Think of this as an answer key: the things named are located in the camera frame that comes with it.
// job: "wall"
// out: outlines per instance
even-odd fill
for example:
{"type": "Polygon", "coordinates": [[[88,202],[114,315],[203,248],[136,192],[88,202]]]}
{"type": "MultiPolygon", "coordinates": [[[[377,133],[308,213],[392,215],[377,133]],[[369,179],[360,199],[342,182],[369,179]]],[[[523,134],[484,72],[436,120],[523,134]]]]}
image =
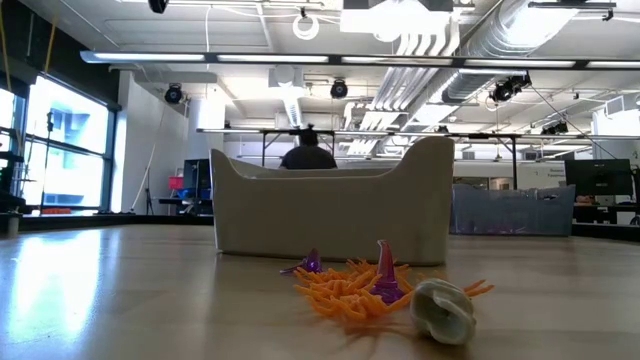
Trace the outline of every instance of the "wall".
{"type": "MultiPolygon", "coordinates": [[[[169,176],[182,167],[188,121],[184,114],[167,106],[138,85],[130,72],[120,76],[112,211],[129,211],[143,179],[155,140],[156,148],[150,167],[150,189],[153,198],[169,197],[169,176]]],[[[144,187],[134,208],[144,214],[144,187]]],[[[167,214],[166,205],[153,204],[156,214],[167,214]]]]}

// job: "ceiling light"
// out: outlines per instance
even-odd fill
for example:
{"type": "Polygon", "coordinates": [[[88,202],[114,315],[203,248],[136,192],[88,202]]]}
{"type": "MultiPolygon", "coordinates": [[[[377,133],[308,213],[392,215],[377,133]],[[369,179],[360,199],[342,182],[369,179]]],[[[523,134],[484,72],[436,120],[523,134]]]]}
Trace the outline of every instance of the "ceiling light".
{"type": "Polygon", "coordinates": [[[444,134],[443,133],[425,133],[425,132],[399,132],[399,133],[396,133],[396,136],[430,137],[430,136],[444,136],[444,134]]]}
{"type": "Polygon", "coordinates": [[[369,136],[386,136],[394,135],[393,131],[336,131],[336,135],[369,135],[369,136]]]}
{"type": "Polygon", "coordinates": [[[238,54],[238,55],[218,55],[219,62],[253,62],[253,63],[268,63],[268,64],[276,64],[276,63],[292,63],[292,64],[313,64],[313,63],[322,63],[326,64],[329,62],[328,56],[318,56],[318,55],[249,55],[249,54],[238,54]]]}
{"type": "Polygon", "coordinates": [[[571,68],[576,62],[568,60],[518,60],[518,59],[468,59],[465,63],[468,66],[504,66],[504,67],[519,67],[519,68],[545,68],[545,67],[559,67],[559,68],[571,68]]]}
{"type": "Polygon", "coordinates": [[[527,74],[527,71],[505,69],[460,69],[460,74],[525,76],[527,74]]]}
{"type": "Polygon", "coordinates": [[[452,59],[398,57],[398,56],[343,56],[345,64],[404,65],[404,66],[450,66],[452,59]]]}
{"type": "Polygon", "coordinates": [[[105,62],[147,62],[147,61],[176,61],[176,62],[197,62],[204,61],[203,54],[171,54],[171,53],[97,53],[91,51],[81,51],[80,56],[87,63],[105,62]]]}
{"type": "Polygon", "coordinates": [[[587,68],[640,68],[640,61],[591,61],[587,64],[587,68]]]}
{"type": "Polygon", "coordinates": [[[257,129],[196,129],[196,132],[218,134],[260,134],[257,129]]]}

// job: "purple plastic piece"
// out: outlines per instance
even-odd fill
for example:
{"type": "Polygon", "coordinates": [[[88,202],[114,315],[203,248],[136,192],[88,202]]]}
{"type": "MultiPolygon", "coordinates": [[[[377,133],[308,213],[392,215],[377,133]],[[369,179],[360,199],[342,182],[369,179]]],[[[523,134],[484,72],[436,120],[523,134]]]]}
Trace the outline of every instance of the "purple plastic piece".
{"type": "Polygon", "coordinates": [[[322,272],[322,260],[320,259],[318,250],[316,250],[315,248],[311,249],[309,255],[307,255],[306,258],[302,259],[302,261],[298,265],[290,267],[288,269],[280,270],[280,274],[291,274],[293,273],[293,270],[299,267],[303,268],[307,272],[322,272]]]}
{"type": "Polygon", "coordinates": [[[378,240],[378,245],[380,245],[378,274],[382,275],[382,277],[378,280],[373,289],[371,289],[371,294],[380,295],[382,297],[382,301],[385,304],[390,305],[400,300],[404,296],[404,293],[398,289],[398,282],[396,282],[391,247],[385,240],[378,240]]]}

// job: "white seashell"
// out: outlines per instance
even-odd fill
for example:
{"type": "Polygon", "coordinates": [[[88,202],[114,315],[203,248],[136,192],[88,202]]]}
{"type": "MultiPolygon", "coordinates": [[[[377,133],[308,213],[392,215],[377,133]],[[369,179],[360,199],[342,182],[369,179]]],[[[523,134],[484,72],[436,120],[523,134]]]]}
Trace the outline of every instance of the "white seashell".
{"type": "Polygon", "coordinates": [[[475,334],[471,300],[462,289],[444,280],[418,284],[410,309],[418,330],[443,344],[463,345],[475,334]]]}

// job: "computer monitor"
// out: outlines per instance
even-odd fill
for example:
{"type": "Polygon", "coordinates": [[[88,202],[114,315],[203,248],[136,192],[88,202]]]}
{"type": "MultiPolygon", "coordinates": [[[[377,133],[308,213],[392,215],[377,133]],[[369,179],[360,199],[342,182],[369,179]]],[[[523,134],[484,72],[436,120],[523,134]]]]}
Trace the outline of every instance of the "computer monitor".
{"type": "Polygon", "coordinates": [[[633,195],[629,159],[565,160],[564,169],[576,195],[633,195]]]}
{"type": "Polygon", "coordinates": [[[183,184],[185,189],[193,188],[199,191],[211,189],[209,159],[185,160],[183,184]]]}

